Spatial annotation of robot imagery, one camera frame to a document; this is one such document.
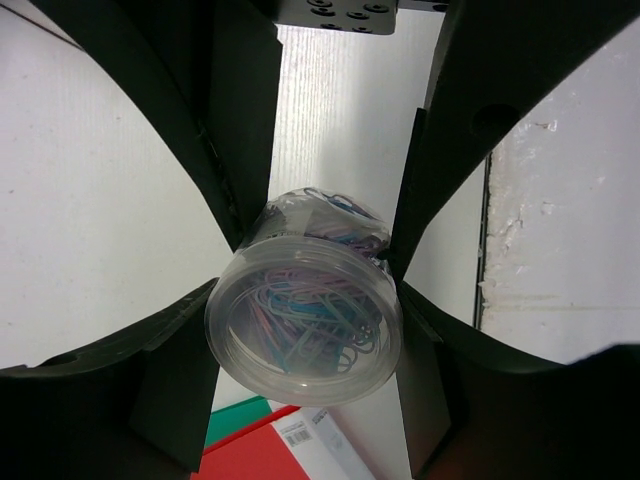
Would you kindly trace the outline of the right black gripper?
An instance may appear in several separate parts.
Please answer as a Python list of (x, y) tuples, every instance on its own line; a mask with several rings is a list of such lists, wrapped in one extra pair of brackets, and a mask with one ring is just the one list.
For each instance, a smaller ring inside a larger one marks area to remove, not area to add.
[(279, 25), (375, 35), (399, 10), (444, 14), (415, 118), (393, 224), (402, 279), (428, 224), (486, 155), (547, 94), (639, 16), (636, 1), (272, 2)]

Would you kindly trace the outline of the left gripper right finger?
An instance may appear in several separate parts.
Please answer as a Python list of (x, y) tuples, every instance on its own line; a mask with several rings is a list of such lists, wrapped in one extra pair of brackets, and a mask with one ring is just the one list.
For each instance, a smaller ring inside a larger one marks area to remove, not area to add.
[(639, 348), (568, 365), (517, 350), (398, 290), (398, 389), (416, 479), (635, 479)]

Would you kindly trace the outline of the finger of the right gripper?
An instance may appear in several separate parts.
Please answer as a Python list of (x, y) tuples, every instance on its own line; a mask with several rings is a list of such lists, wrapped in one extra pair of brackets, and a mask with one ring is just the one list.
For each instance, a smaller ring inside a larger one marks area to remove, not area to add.
[(122, 88), (237, 248), (265, 205), (282, 46), (271, 1), (41, 1)]

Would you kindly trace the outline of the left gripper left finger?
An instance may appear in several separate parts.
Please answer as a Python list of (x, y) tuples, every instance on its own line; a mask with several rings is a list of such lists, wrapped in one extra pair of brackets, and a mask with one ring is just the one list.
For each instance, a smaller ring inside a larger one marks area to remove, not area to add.
[(2, 478), (197, 472), (219, 373), (204, 325), (214, 284), (38, 366), (2, 369)]

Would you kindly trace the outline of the green folder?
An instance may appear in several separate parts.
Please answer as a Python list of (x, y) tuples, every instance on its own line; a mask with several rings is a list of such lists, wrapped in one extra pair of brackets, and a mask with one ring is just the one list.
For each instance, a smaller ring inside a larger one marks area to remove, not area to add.
[(272, 413), (268, 401), (256, 396), (210, 414), (204, 449), (207, 449)]

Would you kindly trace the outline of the small clear jar dark contents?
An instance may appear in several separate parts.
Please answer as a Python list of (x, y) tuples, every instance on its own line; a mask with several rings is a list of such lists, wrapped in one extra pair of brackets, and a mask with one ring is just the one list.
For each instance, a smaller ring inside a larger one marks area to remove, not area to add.
[(236, 382), (297, 406), (361, 399), (393, 375), (402, 313), (384, 221), (306, 187), (269, 201), (213, 287), (210, 349)]

